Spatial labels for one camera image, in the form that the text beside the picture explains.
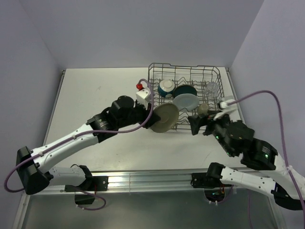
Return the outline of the olive ceramic mug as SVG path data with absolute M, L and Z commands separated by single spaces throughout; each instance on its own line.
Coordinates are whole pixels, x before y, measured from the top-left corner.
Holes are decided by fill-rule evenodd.
M 198 115 L 208 115 L 209 114 L 209 105 L 206 103 L 202 103 L 197 107 Z

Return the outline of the beige ceramic plate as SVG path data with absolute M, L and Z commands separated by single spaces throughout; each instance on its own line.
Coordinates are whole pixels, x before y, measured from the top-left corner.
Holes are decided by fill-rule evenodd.
M 154 113 L 160 117 L 160 121 L 151 126 L 151 130 L 156 133 L 169 131 L 177 123 L 179 109 L 172 103 L 161 104 L 155 108 Z

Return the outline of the teal white ceramic bowl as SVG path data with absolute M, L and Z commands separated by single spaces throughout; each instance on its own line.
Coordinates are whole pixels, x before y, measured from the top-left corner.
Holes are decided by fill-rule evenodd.
M 158 85 L 158 93 L 163 98 L 170 98 L 175 90 L 175 84 L 172 80 L 162 80 Z

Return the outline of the teal ceramic plate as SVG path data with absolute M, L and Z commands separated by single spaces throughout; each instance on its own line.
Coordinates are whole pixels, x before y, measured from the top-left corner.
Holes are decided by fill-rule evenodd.
M 197 90 L 192 85 L 180 85 L 174 89 L 173 98 L 176 98 L 177 96 L 182 94 L 193 94 L 197 96 Z

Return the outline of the clear glass tumbler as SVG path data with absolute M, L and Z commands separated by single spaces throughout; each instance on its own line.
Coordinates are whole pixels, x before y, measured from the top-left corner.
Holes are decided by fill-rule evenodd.
M 216 97 L 219 85 L 216 82 L 209 82 L 203 93 L 208 97 Z

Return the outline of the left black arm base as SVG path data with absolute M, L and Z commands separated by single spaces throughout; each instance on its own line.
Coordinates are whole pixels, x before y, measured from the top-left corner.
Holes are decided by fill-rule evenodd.
M 88 186 L 75 187 L 72 185 L 66 185 L 64 188 L 65 192 L 74 192 L 74 202 L 77 208 L 86 211 L 97 211 L 106 207 L 106 199 L 98 192 L 107 191 L 108 189 L 108 176 L 97 176 L 93 177 L 92 181 L 89 182 Z M 97 208 L 90 208 L 95 200 L 101 200 L 103 204 Z

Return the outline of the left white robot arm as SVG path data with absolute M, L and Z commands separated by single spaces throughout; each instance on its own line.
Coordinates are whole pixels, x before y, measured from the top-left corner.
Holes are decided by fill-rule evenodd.
M 82 149 L 115 136 L 121 128 L 135 124 L 149 128 L 160 119 L 151 104 L 145 106 L 124 95 L 67 136 L 33 150 L 26 146 L 19 149 L 17 173 L 26 194 L 37 194 L 48 186 L 60 185 L 84 191 L 90 189 L 93 176 L 86 166 L 62 168 L 57 164 Z

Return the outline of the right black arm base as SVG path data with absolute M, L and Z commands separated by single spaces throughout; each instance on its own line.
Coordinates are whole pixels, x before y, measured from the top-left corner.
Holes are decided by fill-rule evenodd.
M 223 184 L 219 179 L 209 177 L 207 173 L 192 173 L 190 185 L 193 188 L 204 190 L 204 196 L 211 205 L 218 205 L 225 202 L 234 194 L 232 185 Z

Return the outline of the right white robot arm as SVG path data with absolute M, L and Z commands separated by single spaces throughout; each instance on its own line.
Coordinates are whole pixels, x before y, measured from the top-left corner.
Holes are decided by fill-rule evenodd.
M 268 142 L 254 137 L 254 130 L 229 115 L 214 119 L 215 114 L 189 116 L 192 135 L 205 127 L 204 136 L 212 135 L 230 157 L 241 157 L 241 164 L 256 171 L 253 175 L 213 162 L 207 172 L 193 173 L 193 188 L 240 186 L 273 199 L 285 209 L 302 210 L 305 203 L 305 179 L 289 169 Z

